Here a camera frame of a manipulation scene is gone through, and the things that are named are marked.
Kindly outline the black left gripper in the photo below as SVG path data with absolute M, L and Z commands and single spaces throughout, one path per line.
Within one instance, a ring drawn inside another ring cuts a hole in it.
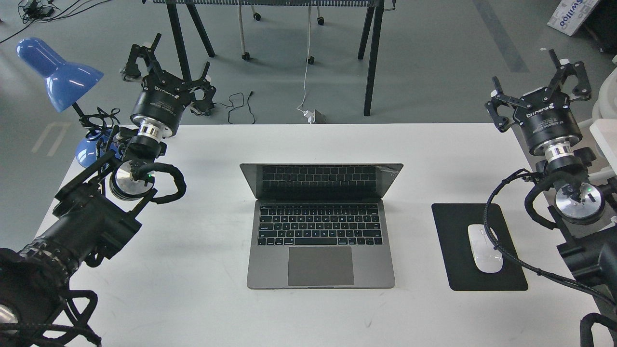
M 123 80 L 137 80 L 141 77 L 138 59 L 143 59 L 147 68 L 152 66 L 153 61 L 156 61 L 154 52 L 161 36 L 161 33 L 157 33 L 150 46 L 132 45 L 126 64 L 122 68 Z M 160 73 L 150 71 L 142 79 L 142 90 L 130 116 L 132 123 L 139 125 L 145 119 L 158 121 L 162 124 L 163 137 L 171 137 L 177 134 L 187 106 L 196 116 L 211 116 L 216 88 L 210 82 L 209 68 L 210 62 L 207 61 L 201 76 L 190 83 L 165 71 Z

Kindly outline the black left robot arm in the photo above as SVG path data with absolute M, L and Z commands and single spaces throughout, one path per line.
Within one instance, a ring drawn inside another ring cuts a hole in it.
M 137 215 L 147 203 L 181 199 L 185 179 L 173 165 L 157 162 L 176 135 L 185 108 L 195 114 L 214 106 L 209 66 L 194 81 L 161 68 L 151 46 L 133 45 L 125 80 L 141 78 L 142 90 L 131 115 L 135 128 L 92 123 L 77 101 L 102 78 L 90 66 L 68 62 L 39 38 L 25 38 L 17 55 L 46 82 L 57 111 L 73 107 L 95 143 L 94 162 L 84 165 L 56 194 L 57 221 L 20 251 L 1 250 L 1 345 L 64 347 L 77 336 L 99 347 L 101 338 L 88 321 L 98 298 L 93 291 L 71 290 L 70 278 L 85 263 L 97 267 L 116 255 L 141 228 Z M 148 74 L 141 75 L 137 59 Z

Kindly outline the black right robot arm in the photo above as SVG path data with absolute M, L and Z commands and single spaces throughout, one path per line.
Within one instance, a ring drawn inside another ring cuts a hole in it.
M 604 185 L 589 181 L 588 168 L 596 159 L 591 148 L 573 150 L 582 140 L 582 132 L 571 112 L 573 101 L 589 100 L 592 89 L 584 63 L 560 59 L 549 50 L 555 74 L 547 86 L 521 97 L 507 96 L 498 77 L 493 77 L 494 90 L 485 108 L 501 133 L 517 125 L 533 156 L 542 156 L 535 171 L 519 169 L 507 176 L 492 191 L 483 213 L 484 230 L 492 248 L 509 261 L 555 283 L 590 294 L 616 310 L 616 227 L 608 227 L 577 238 L 567 224 L 590 226 L 598 222 L 606 207 L 616 208 L 616 177 Z M 515 179 L 533 182 L 524 199 L 527 215 L 549 230 L 558 229 L 565 239 L 558 246 L 572 278 L 529 265 L 507 251 L 490 231 L 488 209 L 503 187 Z

